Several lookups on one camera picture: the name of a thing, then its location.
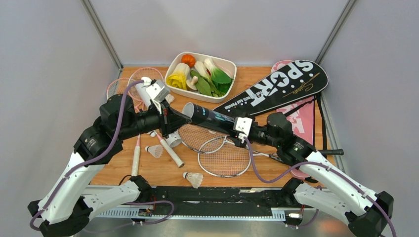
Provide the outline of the white racket lower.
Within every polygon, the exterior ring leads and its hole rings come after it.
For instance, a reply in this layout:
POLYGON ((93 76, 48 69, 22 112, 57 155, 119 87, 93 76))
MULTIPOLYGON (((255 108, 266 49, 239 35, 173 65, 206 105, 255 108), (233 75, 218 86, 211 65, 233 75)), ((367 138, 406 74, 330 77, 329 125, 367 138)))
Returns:
POLYGON ((275 154, 249 151, 240 148, 226 137, 207 140, 198 149, 198 164, 210 175, 224 178, 237 177, 245 173, 251 165, 251 156, 263 156, 279 161, 275 154))

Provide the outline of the pink racket rear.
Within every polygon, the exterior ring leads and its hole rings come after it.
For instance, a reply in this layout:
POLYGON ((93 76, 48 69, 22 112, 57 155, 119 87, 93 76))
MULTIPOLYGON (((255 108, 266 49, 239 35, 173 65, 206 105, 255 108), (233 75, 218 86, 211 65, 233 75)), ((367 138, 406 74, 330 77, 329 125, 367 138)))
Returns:
MULTIPOLYGON (((141 100, 141 106, 138 106, 138 108, 141 109, 148 109, 149 106, 152 104, 150 102, 151 97, 147 93, 146 88, 150 85, 148 81, 151 81, 153 79, 157 80, 158 82, 163 81, 163 76, 159 70, 152 67, 144 67, 140 68, 137 71, 135 71, 129 78, 129 84, 137 81, 137 80, 145 80, 146 82, 141 84, 137 84, 136 86, 133 86, 129 94, 132 96, 134 100, 141 100)), ((164 86, 164 83, 161 83, 161 87, 163 89, 166 89, 164 86)), ((156 130, 148 132, 148 134, 151 137, 157 137, 161 146, 167 151, 167 153, 170 155, 170 157, 173 159, 173 161, 176 163, 176 165, 181 168, 184 165, 184 162, 180 159, 180 157, 175 153, 175 151, 172 149, 170 145, 179 145, 181 143, 180 136, 177 131, 170 134, 168 137, 169 144, 167 143, 166 139, 163 138, 161 135, 158 134, 156 130)))

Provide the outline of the toy green leaf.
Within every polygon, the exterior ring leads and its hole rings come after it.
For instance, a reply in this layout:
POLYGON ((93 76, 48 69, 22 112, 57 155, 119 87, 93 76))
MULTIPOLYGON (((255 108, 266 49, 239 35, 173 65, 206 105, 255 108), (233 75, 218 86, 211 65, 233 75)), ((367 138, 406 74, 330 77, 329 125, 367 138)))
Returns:
POLYGON ((207 95, 207 96, 211 96, 213 97, 212 91, 211 91, 211 86, 210 84, 204 79, 203 76, 201 76, 198 72, 191 70, 190 71, 190 76, 197 76, 199 78, 196 87, 197 90, 203 94, 203 95, 207 95))

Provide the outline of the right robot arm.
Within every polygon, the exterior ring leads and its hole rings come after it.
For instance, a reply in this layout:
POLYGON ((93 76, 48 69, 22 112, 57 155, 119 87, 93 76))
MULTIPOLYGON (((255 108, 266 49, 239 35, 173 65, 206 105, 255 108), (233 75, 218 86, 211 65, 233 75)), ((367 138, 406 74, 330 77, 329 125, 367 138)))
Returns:
POLYGON ((339 170, 314 146, 295 135, 282 113, 270 114, 265 126, 248 117, 236 117, 232 130, 244 145, 255 142, 276 148, 290 169, 300 169, 329 189, 318 191, 292 178, 283 187, 285 205, 300 203, 319 209, 345 223, 357 237, 380 237, 386 227, 394 237, 397 235, 391 221, 393 196, 385 191, 377 193, 339 170))

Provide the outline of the black shuttlecock tube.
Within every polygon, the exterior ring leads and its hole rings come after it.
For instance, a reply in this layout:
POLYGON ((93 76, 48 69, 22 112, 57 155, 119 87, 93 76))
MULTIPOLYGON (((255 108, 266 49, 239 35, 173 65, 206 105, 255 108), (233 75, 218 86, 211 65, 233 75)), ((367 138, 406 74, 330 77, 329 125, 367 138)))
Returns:
POLYGON ((234 119, 194 103, 187 103, 182 113, 190 118, 191 124, 217 131, 229 136, 235 136, 234 119))

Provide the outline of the white shuttlecock tube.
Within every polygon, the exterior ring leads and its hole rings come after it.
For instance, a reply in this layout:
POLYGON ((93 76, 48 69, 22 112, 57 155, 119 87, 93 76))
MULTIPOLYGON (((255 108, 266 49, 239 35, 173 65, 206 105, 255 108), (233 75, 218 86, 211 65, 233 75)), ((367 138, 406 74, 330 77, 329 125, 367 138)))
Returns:
POLYGON ((150 102, 152 103, 150 106, 149 106, 149 108, 147 109, 148 110, 148 112, 147 113, 149 113, 149 114, 151 114, 152 116, 154 116, 154 119, 153 119, 153 127, 152 127, 152 129, 154 130, 154 129, 157 129, 157 130, 160 130, 160 127, 161 127, 161 122, 160 122, 160 115, 161 115, 161 105, 160 105, 160 103, 161 102, 156 102, 156 101, 152 101, 152 100, 150 100, 150 102))

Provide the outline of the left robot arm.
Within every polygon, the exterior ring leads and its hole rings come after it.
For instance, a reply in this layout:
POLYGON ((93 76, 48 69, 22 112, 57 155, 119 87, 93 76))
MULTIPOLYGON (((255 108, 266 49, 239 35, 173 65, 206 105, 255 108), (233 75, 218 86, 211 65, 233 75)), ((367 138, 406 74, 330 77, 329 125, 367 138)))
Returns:
POLYGON ((90 197, 83 195, 83 191, 112 157, 122 151, 124 140, 156 129, 167 136, 191 121, 165 101, 160 109, 151 105, 147 111, 136 112, 133 100, 122 95, 110 97, 99 111, 99 117, 75 143, 61 179, 45 198, 28 205, 33 218, 42 218, 37 231, 45 237, 69 237, 113 207, 135 201, 141 205, 148 203, 151 186, 139 175, 90 197))

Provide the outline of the toy napa cabbage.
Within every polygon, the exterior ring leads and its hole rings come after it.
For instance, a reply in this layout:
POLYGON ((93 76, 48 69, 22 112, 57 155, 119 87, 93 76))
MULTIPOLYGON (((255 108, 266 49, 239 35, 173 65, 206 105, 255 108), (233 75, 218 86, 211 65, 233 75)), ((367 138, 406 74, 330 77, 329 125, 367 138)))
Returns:
POLYGON ((174 68, 174 71, 167 77, 166 84, 169 86, 187 90, 186 80, 189 74, 190 67, 185 63, 179 63, 174 68))

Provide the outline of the pink racket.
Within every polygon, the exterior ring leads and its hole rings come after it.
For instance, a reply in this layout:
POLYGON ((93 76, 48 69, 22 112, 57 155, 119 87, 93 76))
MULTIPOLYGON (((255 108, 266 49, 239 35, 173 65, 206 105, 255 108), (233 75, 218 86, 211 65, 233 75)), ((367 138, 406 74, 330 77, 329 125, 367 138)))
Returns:
MULTIPOLYGON (((146 82, 141 84, 137 84, 136 86, 133 86, 129 94, 132 96, 134 100, 141 100, 141 106, 138 106, 138 108, 141 109, 148 109, 149 106, 152 104, 150 102, 151 97, 147 93, 146 88, 150 85, 148 81, 151 81, 153 79, 157 80, 158 82, 163 81, 163 76, 159 70, 152 67, 144 67, 140 68, 137 71, 135 71, 129 78, 129 84, 137 81, 137 80, 145 80, 146 82)), ((164 83, 161 83, 161 87, 163 89, 166 89, 164 86, 164 83)), ((176 165, 181 168, 184 165, 184 162, 180 159, 180 157, 175 153, 175 151, 172 149, 170 145, 179 145, 181 143, 180 136, 177 131, 170 134, 168 137, 169 144, 167 143, 166 139, 163 138, 161 135, 158 134, 156 130, 148 132, 148 134, 151 137, 157 137, 161 146, 167 151, 167 153, 170 155, 170 157, 173 159, 173 161, 176 163, 176 165)))
MULTIPOLYGON (((126 86, 129 83, 128 78, 119 78, 112 83, 108 85, 107 91, 106 91, 106 98, 109 100, 110 97, 116 95, 116 94, 123 94, 126 86)), ((132 160, 132 167, 131 167, 131 176, 137 176, 138 170, 139 170, 139 162, 140 162, 140 138, 141 136, 137 136, 136 146, 134 148, 133 153, 133 160, 132 160)))

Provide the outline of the shuttlecock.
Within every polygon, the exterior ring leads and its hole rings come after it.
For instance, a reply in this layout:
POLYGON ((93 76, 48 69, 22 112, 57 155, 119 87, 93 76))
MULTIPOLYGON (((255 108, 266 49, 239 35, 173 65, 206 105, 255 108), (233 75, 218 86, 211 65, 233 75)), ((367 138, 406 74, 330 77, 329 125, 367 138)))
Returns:
POLYGON ((163 154, 162 145, 146 146, 145 151, 151 154, 154 158, 160 158, 163 154))
POLYGON ((165 97, 165 99, 166 99, 166 101, 167 101, 169 104, 171 104, 171 103, 174 101, 174 96, 173 96, 173 95, 171 95, 171 94, 168 94, 168 95, 165 97))
POLYGON ((184 172, 182 177, 185 178, 189 183, 192 185, 193 188, 197 189, 201 186, 203 181, 203 174, 201 173, 191 173, 191 172, 184 172))

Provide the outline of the pink racket bag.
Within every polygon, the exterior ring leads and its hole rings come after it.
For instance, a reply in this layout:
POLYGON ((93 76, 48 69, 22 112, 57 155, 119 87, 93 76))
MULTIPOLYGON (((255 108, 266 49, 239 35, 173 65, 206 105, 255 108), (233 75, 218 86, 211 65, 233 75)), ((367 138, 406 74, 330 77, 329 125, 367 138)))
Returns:
POLYGON ((292 104, 277 108, 276 112, 281 112, 283 114, 291 111, 292 109, 297 108, 300 105, 304 105, 295 111, 293 114, 290 114, 287 117, 292 124, 292 129, 295 135, 306 140, 310 144, 313 144, 314 140, 314 97, 308 97, 292 104))

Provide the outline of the toy pumpkin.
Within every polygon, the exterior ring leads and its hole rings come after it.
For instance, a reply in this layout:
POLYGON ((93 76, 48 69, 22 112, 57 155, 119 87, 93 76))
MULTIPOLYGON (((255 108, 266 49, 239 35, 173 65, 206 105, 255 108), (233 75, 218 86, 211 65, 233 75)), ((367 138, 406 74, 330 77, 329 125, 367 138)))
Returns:
POLYGON ((184 63, 186 65, 188 65, 190 68, 194 67, 195 63, 196 63, 196 58, 194 56, 192 56, 191 54, 184 54, 181 57, 181 63, 184 63))

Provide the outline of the white vegetable tray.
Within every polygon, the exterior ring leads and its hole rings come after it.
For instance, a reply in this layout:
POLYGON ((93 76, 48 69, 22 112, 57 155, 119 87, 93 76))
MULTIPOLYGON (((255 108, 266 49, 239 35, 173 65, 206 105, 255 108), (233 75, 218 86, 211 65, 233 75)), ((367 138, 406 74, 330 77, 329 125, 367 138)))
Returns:
POLYGON ((220 103, 232 90, 236 73, 236 64, 227 59, 182 52, 169 66, 165 83, 179 95, 220 103))

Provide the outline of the black racket bag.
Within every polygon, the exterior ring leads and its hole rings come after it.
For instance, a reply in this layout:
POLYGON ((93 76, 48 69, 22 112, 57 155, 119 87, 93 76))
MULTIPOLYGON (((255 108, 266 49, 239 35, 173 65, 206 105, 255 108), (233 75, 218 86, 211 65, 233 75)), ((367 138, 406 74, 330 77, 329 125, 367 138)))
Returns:
POLYGON ((214 111, 230 117, 244 113, 258 116, 311 97, 328 84, 327 73, 320 65, 309 60, 294 60, 217 106, 214 111))

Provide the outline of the toy bok choy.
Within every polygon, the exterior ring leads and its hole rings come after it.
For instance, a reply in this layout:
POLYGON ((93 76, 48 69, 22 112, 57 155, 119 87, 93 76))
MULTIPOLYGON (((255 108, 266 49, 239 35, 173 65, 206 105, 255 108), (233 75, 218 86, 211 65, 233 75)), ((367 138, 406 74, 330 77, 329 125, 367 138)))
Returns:
POLYGON ((194 71, 198 72, 209 83, 213 97, 226 95, 233 82, 233 79, 218 67, 211 58, 197 61, 194 65, 194 71))

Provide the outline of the white racket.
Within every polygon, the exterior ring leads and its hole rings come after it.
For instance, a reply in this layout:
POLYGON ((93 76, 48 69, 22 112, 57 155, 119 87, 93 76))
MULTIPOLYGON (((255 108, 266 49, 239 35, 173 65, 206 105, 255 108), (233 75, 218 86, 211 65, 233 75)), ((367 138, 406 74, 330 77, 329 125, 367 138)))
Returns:
POLYGON ((226 137, 207 140, 198 149, 198 164, 210 175, 224 178, 237 177, 245 173, 251 165, 251 156, 263 156, 279 161, 275 154, 249 151, 240 148, 226 137))
POLYGON ((202 163, 250 161, 249 150, 234 146, 227 135, 191 124, 181 127, 178 133, 182 142, 199 154, 202 163))

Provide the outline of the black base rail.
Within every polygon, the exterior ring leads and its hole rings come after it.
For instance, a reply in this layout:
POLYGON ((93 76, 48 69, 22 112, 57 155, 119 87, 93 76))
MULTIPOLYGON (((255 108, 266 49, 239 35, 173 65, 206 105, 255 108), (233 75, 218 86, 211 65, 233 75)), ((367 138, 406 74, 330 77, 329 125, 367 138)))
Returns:
POLYGON ((279 221, 303 217, 315 209, 302 207, 281 188, 153 186, 153 205, 119 205, 99 214, 102 218, 132 220, 279 221))

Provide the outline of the toy mushroom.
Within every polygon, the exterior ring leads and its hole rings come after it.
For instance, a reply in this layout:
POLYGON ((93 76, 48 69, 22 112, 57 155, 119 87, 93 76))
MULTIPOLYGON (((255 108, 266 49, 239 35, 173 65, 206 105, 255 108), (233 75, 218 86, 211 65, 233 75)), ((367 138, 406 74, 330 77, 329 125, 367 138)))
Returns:
POLYGON ((190 91, 197 91, 196 84, 199 78, 197 76, 193 76, 191 79, 186 80, 186 87, 190 91))

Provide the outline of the white racket upper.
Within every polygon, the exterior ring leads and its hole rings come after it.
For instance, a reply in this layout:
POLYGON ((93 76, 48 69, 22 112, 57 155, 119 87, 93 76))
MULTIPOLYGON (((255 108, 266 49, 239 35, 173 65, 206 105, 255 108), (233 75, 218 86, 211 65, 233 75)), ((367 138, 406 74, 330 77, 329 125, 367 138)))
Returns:
POLYGON ((250 161, 249 150, 234 146, 227 135, 191 124, 181 127, 178 133, 182 142, 199 154, 202 163, 250 161))

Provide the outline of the pink racket front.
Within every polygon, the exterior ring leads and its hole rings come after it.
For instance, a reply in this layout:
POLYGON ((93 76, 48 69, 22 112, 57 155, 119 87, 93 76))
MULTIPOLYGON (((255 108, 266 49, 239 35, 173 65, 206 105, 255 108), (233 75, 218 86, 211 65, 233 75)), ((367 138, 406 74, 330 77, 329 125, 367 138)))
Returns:
MULTIPOLYGON (((107 91, 106 91, 106 98, 109 100, 110 97, 116 95, 116 94, 123 94, 126 86, 129 83, 128 78, 119 78, 112 83, 108 85, 107 91)), ((131 176, 137 176, 138 170, 139 170, 139 162, 140 162, 140 138, 141 136, 137 136, 136 146, 134 148, 133 153, 133 160, 132 160, 132 167, 131 167, 131 176)))

